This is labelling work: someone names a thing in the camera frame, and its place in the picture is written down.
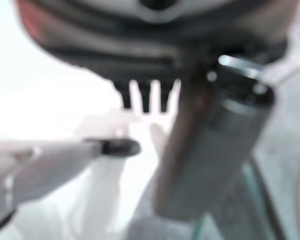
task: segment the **metal cylinder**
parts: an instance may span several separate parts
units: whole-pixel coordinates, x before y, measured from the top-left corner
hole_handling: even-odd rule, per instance
[[[186,86],[158,172],[156,212],[183,221],[202,216],[239,173],[273,104],[270,87],[240,95],[201,79]]]

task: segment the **gray cylinder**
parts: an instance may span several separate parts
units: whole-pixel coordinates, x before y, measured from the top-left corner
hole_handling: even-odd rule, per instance
[[[182,221],[201,217],[239,172],[273,104],[269,87],[240,95],[204,81],[186,86],[158,172],[155,211]]]

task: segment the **white surface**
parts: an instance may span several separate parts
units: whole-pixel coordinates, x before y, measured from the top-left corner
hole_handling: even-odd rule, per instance
[[[140,113],[140,96],[132,87]],[[162,128],[152,125],[151,133],[149,126],[160,120],[169,130],[171,115],[144,118],[120,106],[111,82],[49,56],[25,33],[13,2],[0,0],[0,140],[129,135],[143,148],[126,162],[100,159],[62,189],[22,206],[0,240],[124,238],[158,164],[160,147],[152,139],[164,143]]]

